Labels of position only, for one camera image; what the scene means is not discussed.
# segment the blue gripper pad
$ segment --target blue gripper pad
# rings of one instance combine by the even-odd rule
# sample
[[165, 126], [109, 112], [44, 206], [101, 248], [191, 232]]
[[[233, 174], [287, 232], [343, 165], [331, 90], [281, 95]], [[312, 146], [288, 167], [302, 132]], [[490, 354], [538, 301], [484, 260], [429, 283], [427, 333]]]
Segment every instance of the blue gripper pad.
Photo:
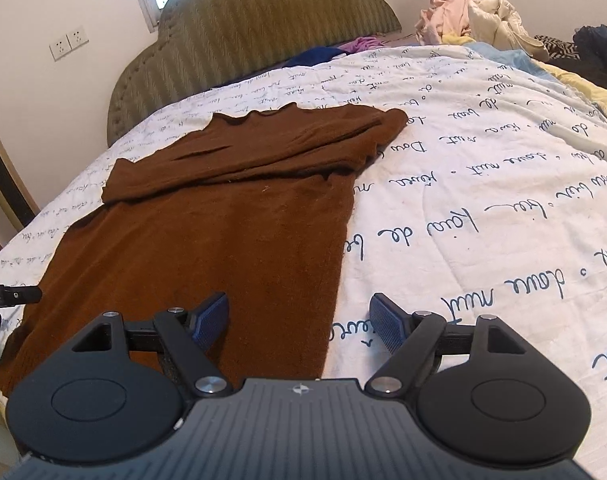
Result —
[[194, 317], [189, 324], [194, 327], [190, 336], [203, 352], [207, 351], [225, 330], [229, 313], [228, 296], [222, 292], [209, 297], [190, 313]]
[[410, 335], [410, 319], [410, 314], [381, 292], [377, 292], [370, 300], [370, 322], [391, 354]]

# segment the brown sweater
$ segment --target brown sweater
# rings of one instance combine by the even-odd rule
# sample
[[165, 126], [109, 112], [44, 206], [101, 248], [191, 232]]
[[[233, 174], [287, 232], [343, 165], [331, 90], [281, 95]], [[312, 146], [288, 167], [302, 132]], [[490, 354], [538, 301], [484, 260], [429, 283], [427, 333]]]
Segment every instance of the brown sweater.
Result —
[[401, 110], [215, 114], [138, 162], [117, 160], [104, 206], [73, 224], [0, 362], [8, 395], [101, 312], [190, 309], [221, 290], [230, 323], [211, 355], [243, 377], [319, 377], [356, 174], [405, 127]]

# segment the bed sheet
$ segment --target bed sheet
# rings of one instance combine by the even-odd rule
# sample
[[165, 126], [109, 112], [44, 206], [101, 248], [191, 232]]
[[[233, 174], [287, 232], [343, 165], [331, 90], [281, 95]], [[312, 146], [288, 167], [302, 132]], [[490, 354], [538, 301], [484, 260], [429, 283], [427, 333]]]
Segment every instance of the bed sheet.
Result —
[[[464, 46], [274, 70], [163, 108], [0, 252], [0, 283], [39, 282], [69, 225], [101, 204], [117, 158], [150, 155], [215, 111], [289, 102], [398, 107], [409, 118], [355, 184], [324, 377], [363, 381], [387, 358], [368, 320], [375, 292], [454, 322], [496, 314], [586, 392], [593, 418], [577, 459], [607, 479], [607, 119], [561, 83]], [[1, 354], [22, 307], [0, 312]]]

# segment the bed headboard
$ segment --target bed headboard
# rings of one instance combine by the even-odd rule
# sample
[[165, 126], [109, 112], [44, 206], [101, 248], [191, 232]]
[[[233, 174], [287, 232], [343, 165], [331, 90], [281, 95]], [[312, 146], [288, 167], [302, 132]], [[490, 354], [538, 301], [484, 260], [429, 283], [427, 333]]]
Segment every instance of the bed headboard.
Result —
[[112, 91], [107, 143], [166, 105], [313, 46], [399, 29], [384, 0], [168, 0], [158, 40]]

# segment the electrical outlet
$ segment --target electrical outlet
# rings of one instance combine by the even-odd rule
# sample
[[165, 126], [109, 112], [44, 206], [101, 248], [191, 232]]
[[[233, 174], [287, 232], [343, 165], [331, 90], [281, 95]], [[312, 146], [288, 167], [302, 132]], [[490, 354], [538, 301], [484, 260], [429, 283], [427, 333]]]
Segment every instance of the electrical outlet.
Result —
[[54, 43], [50, 44], [50, 52], [55, 61], [65, 56], [71, 50], [72, 47], [70, 46], [67, 36], [61, 36], [58, 40], [54, 41]]
[[84, 43], [88, 43], [88, 37], [86, 35], [86, 31], [83, 29], [81, 25], [79, 25], [74, 30], [69, 31], [67, 34], [68, 41], [70, 42], [70, 46], [72, 50], [80, 47]]

